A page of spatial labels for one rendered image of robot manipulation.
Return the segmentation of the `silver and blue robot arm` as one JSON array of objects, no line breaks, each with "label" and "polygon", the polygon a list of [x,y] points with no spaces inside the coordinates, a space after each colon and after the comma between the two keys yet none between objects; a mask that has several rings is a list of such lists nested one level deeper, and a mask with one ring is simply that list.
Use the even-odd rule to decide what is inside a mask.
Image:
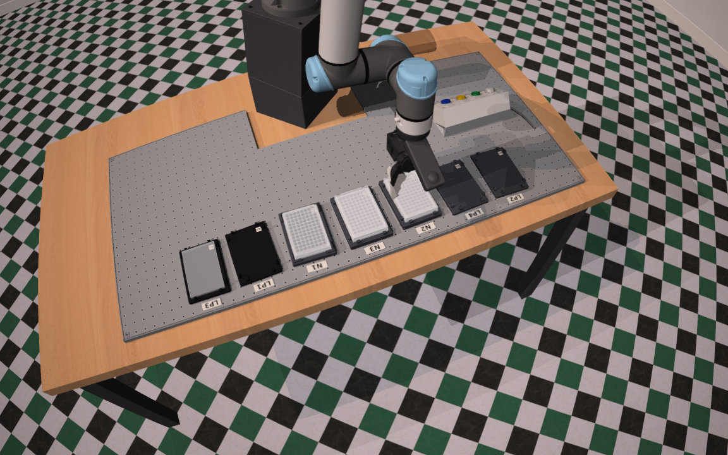
[{"label": "silver and blue robot arm", "polygon": [[[358,50],[365,2],[261,0],[261,6],[271,15],[297,18],[314,13],[321,4],[319,55],[307,58],[305,65],[311,89],[320,93],[389,80],[396,93],[397,128],[407,135],[427,133],[434,115],[437,68],[412,55],[395,35],[381,35]],[[426,138],[403,144],[425,192],[446,183]]]}]

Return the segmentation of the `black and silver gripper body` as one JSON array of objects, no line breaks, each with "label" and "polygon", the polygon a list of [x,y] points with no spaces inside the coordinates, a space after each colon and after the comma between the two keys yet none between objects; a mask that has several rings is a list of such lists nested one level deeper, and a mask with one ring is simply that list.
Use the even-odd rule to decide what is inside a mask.
[{"label": "black and silver gripper body", "polygon": [[[405,142],[405,140],[408,140],[408,141],[423,140],[426,137],[428,137],[429,133],[430,133],[430,130],[427,133],[423,133],[422,135],[417,135],[417,136],[407,135],[407,133],[403,133],[401,130],[399,130],[399,128],[397,128],[397,126],[396,126],[395,131],[387,133],[387,151],[392,156],[393,161],[402,163],[401,169],[403,172],[409,173],[409,172],[412,172],[415,170],[411,159],[408,157],[408,153],[407,153],[406,148],[404,147],[403,143]],[[391,147],[391,149],[390,149],[390,147]],[[398,157],[398,159],[397,159],[397,157]]]}]

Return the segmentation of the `beige operator button panel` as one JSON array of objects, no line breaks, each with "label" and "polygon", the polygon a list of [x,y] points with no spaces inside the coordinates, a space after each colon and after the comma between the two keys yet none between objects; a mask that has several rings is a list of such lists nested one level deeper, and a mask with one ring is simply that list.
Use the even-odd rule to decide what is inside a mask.
[{"label": "beige operator button panel", "polygon": [[447,137],[504,120],[508,118],[510,109],[536,128],[526,116],[509,106],[509,92],[497,87],[487,87],[480,92],[458,95],[451,100],[435,103],[433,122],[443,137]]}]

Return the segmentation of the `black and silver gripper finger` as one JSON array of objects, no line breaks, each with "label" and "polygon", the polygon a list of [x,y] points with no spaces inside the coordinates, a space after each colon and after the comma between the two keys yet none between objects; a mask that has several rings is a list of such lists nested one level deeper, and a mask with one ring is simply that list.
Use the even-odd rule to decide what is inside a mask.
[{"label": "black and silver gripper finger", "polygon": [[402,163],[397,162],[394,166],[388,166],[387,173],[388,178],[390,179],[390,190],[392,199],[395,199],[399,196],[399,191],[401,190],[401,184],[406,179],[406,174],[401,169]]}]

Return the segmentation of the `white label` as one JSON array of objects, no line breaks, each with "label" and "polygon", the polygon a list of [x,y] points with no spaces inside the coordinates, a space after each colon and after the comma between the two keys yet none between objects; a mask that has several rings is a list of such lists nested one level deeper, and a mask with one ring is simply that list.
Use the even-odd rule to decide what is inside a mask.
[{"label": "white label", "polygon": [[421,235],[422,233],[425,233],[426,231],[433,230],[435,228],[436,227],[435,227],[434,223],[431,222],[430,224],[422,225],[421,227],[418,227],[418,228],[415,228],[415,229],[416,229],[418,235]]},{"label": "white label", "polygon": [[476,217],[478,217],[480,215],[483,215],[482,208],[476,209],[474,211],[470,211],[469,213],[465,214],[465,216],[467,216],[468,220],[469,219],[472,219],[472,218],[476,218]]},{"label": "white label", "polygon": [[522,196],[522,193],[520,193],[520,194],[515,194],[515,195],[513,195],[513,196],[511,196],[511,197],[509,197],[507,199],[508,199],[508,202],[509,203],[513,203],[513,202],[517,202],[518,200],[522,200],[524,198]]},{"label": "white label", "polygon": [[274,287],[274,286],[275,286],[274,285],[274,280],[272,280],[272,279],[269,279],[267,281],[264,281],[264,282],[261,282],[261,283],[257,283],[256,285],[253,285],[253,287],[255,289],[255,292],[258,292],[258,291],[261,291],[263,289],[267,289],[267,288],[270,288],[270,287]]},{"label": "white label", "polygon": [[323,270],[325,268],[327,268],[327,262],[326,261],[321,261],[321,262],[318,262],[318,263],[314,263],[314,264],[311,264],[311,265],[307,265],[307,272],[308,273],[311,273],[311,272],[314,272],[316,270]]},{"label": "white label", "polygon": [[214,299],[212,301],[208,301],[206,303],[202,303],[202,308],[203,308],[203,311],[205,311],[206,309],[211,309],[211,308],[214,308],[214,307],[219,307],[221,305],[222,305],[221,298],[217,298],[217,299]]},{"label": "white label", "polygon": [[366,254],[368,255],[368,254],[371,254],[371,253],[375,253],[375,252],[377,252],[379,250],[385,250],[385,248],[386,247],[384,246],[384,243],[383,242],[380,242],[379,244],[375,244],[375,245],[372,245],[372,246],[368,246],[368,247],[364,248],[364,250],[366,251]]}]

